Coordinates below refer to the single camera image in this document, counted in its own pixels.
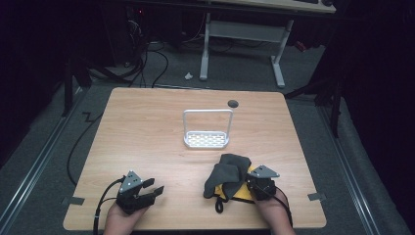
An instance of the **human arm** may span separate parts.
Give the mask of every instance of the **human arm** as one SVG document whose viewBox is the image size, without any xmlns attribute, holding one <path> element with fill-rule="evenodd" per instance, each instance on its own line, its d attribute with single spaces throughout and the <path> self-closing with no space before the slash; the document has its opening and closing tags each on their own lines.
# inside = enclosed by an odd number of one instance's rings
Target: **human arm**
<svg viewBox="0 0 415 235">
<path fill-rule="evenodd" d="M 275 197 L 281 200 L 285 205 L 288 204 L 285 195 L 277 189 Z M 274 235 L 292 235 L 296 234 L 290 224 L 287 211 L 277 200 L 270 198 L 268 200 L 258 201 L 253 195 L 254 202 L 264 220 L 269 224 Z"/>
<path fill-rule="evenodd" d="M 104 235 L 129 235 L 135 224 L 148 208 L 135 211 L 132 214 L 125 213 L 122 208 L 114 203 L 108 210 Z"/>
</svg>

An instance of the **gray carpet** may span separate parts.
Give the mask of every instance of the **gray carpet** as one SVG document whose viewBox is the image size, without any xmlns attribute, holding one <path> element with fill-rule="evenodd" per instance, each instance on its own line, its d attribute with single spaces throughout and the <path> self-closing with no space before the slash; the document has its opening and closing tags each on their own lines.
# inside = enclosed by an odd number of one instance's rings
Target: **gray carpet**
<svg viewBox="0 0 415 235">
<path fill-rule="evenodd" d="M 252 42 L 241 42 L 256 45 Z M 177 50 L 165 45 L 159 52 L 168 57 L 166 72 L 157 82 L 157 87 L 181 86 L 207 89 L 279 91 L 288 93 L 308 83 L 324 48 L 310 49 L 301 53 L 288 47 L 281 61 L 286 80 L 286 88 L 279 89 L 267 54 L 273 44 L 256 48 L 234 45 L 213 45 L 210 54 L 207 81 L 199 81 L 201 51 L 199 44 L 191 44 Z M 151 48 L 161 48 L 154 44 Z M 162 72 L 166 60 L 158 53 L 149 52 L 144 69 L 147 87 Z M 114 69 L 123 72 L 125 69 Z M 186 80 L 187 72 L 194 78 Z M 139 87 L 140 78 L 133 87 Z M 50 161 L 44 168 L 18 216 L 12 223 L 9 234 L 91 234 L 90 231 L 66 231 L 63 227 L 68 206 L 62 204 L 70 197 L 74 186 L 67 175 L 67 160 L 78 137 L 87 128 L 86 113 L 90 119 L 96 118 L 105 109 L 111 90 L 124 86 L 106 80 L 95 80 L 86 96 L 74 110 L 61 138 L 51 152 Z M 56 93 L 53 102 L 33 122 L 29 133 L 7 164 L 0 170 L 0 211 L 3 212 L 13 199 L 19 185 L 30 170 L 49 134 L 60 120 L 63 111 L 63 87 Z M 358 210 L 351 197 L 345 176 L 337 158 L 337 150 L 326 123 L 314 107 L 312 96 L 301 95 L 288 100 L 289 109 L 299 135 L 300 143 L 309 165 L 317 192 L 327 197 L 322 207 L 327 217 L 327 225 L 321 229 L 298 229 L 298 234 L 367 234 Z M 70 171 L 75 180 L 82 171 L 89 148 L 99 122 L 85 133 L 75 148 Z M 388 192 L 380 181 L 376 170 L 370 164 L 358 139 L 352 121 L 347 114 L 346 104 L 342 103 L 339 122 L 340 143 L 346 153 L 359 186 L 367 199 L 368 206 L 376 218 L 380 234 L 410 234 L 404 221 L 397 213 Z"/>
</svg>

